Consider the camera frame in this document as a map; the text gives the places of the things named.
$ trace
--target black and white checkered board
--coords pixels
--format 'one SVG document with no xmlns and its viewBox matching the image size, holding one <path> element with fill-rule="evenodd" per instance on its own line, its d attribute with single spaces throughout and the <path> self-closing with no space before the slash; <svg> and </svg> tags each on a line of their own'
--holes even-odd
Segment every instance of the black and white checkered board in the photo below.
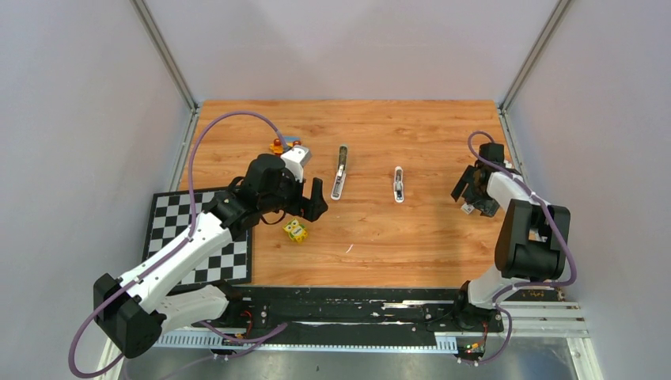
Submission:
<svg viewBox="0 0 671 380">
<path fill-rule="evenodd" d="M 210 202 L 214 194 L 223 189 L 195 190 L 196 212 L 200 212 L 203 205 Z M 181 234 L 187 228 L 190 218 L 188 192 L 154 194 L 142 260 L 148 259 L 175 236 Z M 175 290 L 220 279 L 225 279 L 230 283 L 252 281 L 251 230 L 240 236 L 233 244 L 229 244 L 201 262 L 177 284 Z"/>
</svg>

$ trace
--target wooden tabletop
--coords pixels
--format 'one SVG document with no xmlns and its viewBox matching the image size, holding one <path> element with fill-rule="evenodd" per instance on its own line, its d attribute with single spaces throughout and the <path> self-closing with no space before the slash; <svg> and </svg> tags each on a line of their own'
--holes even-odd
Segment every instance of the wooden tabletop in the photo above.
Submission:
<svg viewBox="0 0 671 380">
<path fill-rule="evenodd" d="M 503 213 L 466 215 L 463 200 L 455 203 L 450 193 L 475 161 L 466 146 L 472 131 L 505 142 L 494 102 L 207 101 L 195 136 L 212 119 L 236 110 L 260 112 L 284 135 L 301 138 L 313 154 L 305 167 L 305 195 L 319 177 L 328 203 L 318 221 L 304 222 L 309 236 L 301 244 L 282 230 L 290 217 L 255 227 L 252 283 L 459 287 L 493 264 Z M 244 176 L 252 159 L 269 152 L 274 137 L 251 116 L 223 120 L 198 150 L 195 187 L 226 186 Z M 329 194 L 344 143 L 347 179 L 342 198 L 334 201 Z M 404 170 L 404 203 L 395 203 L 392 193 L 398 165 Z M 180 189 L 187 188 L 186 178 L 185 168 Z"/>
</svg>

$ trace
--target gray wall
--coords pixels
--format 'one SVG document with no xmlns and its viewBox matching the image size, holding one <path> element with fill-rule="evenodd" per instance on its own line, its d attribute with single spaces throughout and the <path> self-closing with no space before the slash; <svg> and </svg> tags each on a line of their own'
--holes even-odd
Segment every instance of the gray wall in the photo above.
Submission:
<svg viewBox="0 0 671 380">
<path fill-rule="evenodd" d="M 671 371 L 670 18 L 666 0 L 575 1 L 511 112 L 532 185 L 571 209 L 568 291 L 607 379 Z"/>
<path fill-rule="evenodd" d="M 501 100 L 555 0 L 148 0 L 206 99 Z"/>
<path fill-rule="evenodd" d="M 128 1 L 3 2 L 0 36 L 0 378 L 72 378 L 93 282 L 139 262 L 187 110 Z"/>
</svg>

